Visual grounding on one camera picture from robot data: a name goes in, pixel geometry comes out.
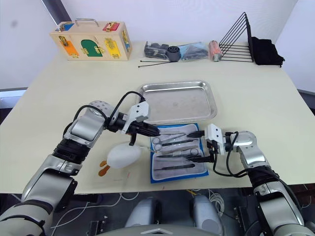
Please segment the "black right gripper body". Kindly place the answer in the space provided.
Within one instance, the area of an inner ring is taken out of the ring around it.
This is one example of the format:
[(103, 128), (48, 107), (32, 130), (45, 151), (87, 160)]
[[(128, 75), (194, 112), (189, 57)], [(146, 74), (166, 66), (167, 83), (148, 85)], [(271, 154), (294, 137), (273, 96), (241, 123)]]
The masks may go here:
[(210, 140), (210, 141), (206, 141), (206, 144), (209, 151), (209, 157), (216, 158), (220, 150), (218, 142), (215, 140)]

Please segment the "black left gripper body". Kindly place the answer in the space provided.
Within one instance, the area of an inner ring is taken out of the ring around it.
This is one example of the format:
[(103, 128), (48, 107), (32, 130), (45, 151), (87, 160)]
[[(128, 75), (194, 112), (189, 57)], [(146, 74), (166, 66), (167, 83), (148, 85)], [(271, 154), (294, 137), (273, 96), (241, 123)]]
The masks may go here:
[(143, 128), (143, 122), (133, 121), (128, 127), (126, 133), (129, 135), (140, 134)]

